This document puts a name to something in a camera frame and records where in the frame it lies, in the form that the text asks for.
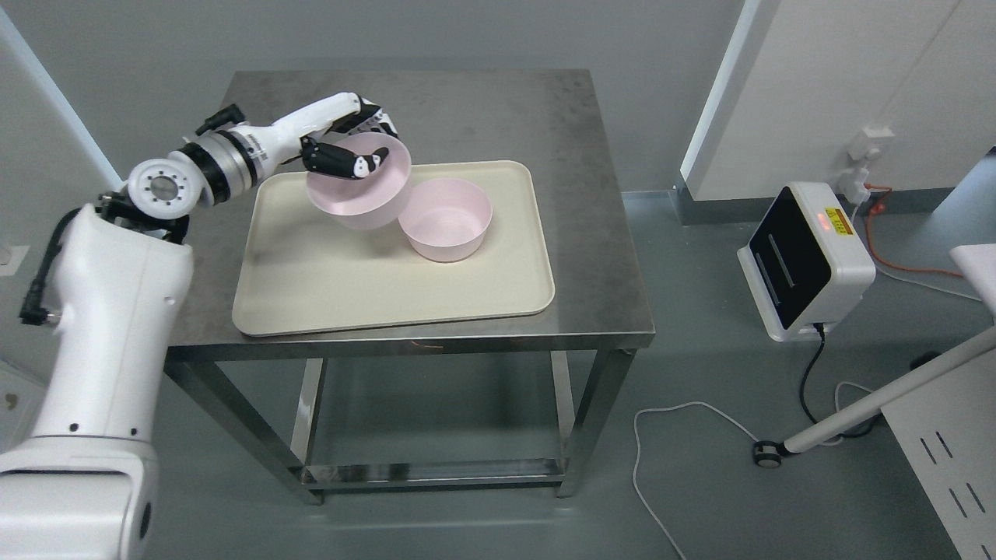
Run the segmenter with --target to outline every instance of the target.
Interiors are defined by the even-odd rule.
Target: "table leg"
[[[554,396],[557,399],[561,457],[567,457],[567,445],[571,440],[571,430],[574,429],[574,396],[571,393],[571,371],[567,363],[567,352],[561,350],[551,352],[550,365],[554,374]]]
[[[595,450],[595,444],[599,441],[599,435],[609,419],[609,412],[635,356],[636,350],[599,350],[595,355],[592,372],[578,406],[574,429],[571,430],[567,471],[557,492],[558,497],[569,497],[578,490],[585,466]]]
[[[167,362],[165,372],[293,494],[322,503],[320,490],[302,486],[304,463],[216,364]]]
[[[294,418],[294,433],[291,435],[291,450],[305,464],[311,464],[312,447],[315,443],[315,420],[322,407],[322,392],[325,388],[326,370],[329,361],[313,358],[305,364],[305,377],[301,382],[301,398]]]

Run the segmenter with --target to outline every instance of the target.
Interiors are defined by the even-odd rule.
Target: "black cable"
[[[820,348],[816,350],[816,354],[814,354],[813,359],[810,360],[809,366],[806,366],[806,372],[803,373],[803,379],[799,382],[799,404],[802,405],[803,412],[806,413],[809,420],[812,423],[817,423],[818,420],[816,420],[816,417],[813,416],[813,413],[810,412],[809,407],[806,405],[806,380],[809,378],[809,374],[813,370],[813,366],[816,365],[816,361],[819,360],[820,355],[823,354],[823,349],[827,346],[827,334],[824,331],[823,323],[814,323],[813,327],[816,329],[816,332],[820,334]],[[875,415],[874,417],[862,422],[866,425],[864,428],[861,428],[860,424],[856,426],[855,429],[860,429],[860,431],[844,431],[838,435],[847,439],[854,439],[868,435],[874,427],[874,422],[878,420],[878,417],[880,416],[881,415]]]
[[[56,228],[52,231],[52,236],[49,237],[49,244],[45,248],[45,254],[42,256],[42,264],[38,266],[38,273],[35,274],[35,279],[31,281],[28,293],[24,296],[24,303],[21,304],[19,317],[21,318],[21,322],[26,325],[44,325],[48,321],[49,311],[42,307],[42,298],[45,295],[45,282],[49,276],[49,270],[52,268],[52,263],[56,260],[56,255],[62,250],[61,241],[63,232],[66,231],[69,222],[73,221],[73,218],[78,213],[80,213],[80,208],[66,212],[66,215],[56,224]]]
[[[823,354],[823,349],[827,346],[827,334],[823,330],[823,323],[813,323],[813,327],[816,328],[816,332],[820,334],[820,348],[816,349],[816,354],[813,355],[813,359],[810,360],[809,366],[806,366],[806,372],[803,374],[803,379],[799,382],[799,404],[803,407],[803,412],[809,417],[812,423],[816,423],[816,417],[813,413],[809,411],[809,407],[806,406],[806,380],[809,378],[809,373],[813,370],[813,366],[816,365],[816,361],[820,359],[820,355]]]

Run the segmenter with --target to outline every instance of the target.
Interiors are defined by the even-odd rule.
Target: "table top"
[[[556,284],[543,312],[487,319],[253,338],[231,309],[255,192],[191,215],[190,291],[169,360],[256,360],[645,348],[643,280],[591,75],[585,70],[238,72],[222,106],[265,125],[337,92],[384,107],[412,162],[512,159],[533,176]],[[299,162],[279,171],[302,170]]]

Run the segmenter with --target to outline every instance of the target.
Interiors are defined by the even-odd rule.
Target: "yellow label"
[[[851,225],[848,223],[848,219],[844,216],[844,211],[839,208],[827,208],[827,216],[830,218],[830,222],[834,224],[834,229],[837,233],[841,235],[854,235],[855,231],[851,229]]]

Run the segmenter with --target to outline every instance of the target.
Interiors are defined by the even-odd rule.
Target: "black screen panel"
[[[782,328],[787,329],[830,282],[831,272],[788,186],[775,198],[749,246]]]

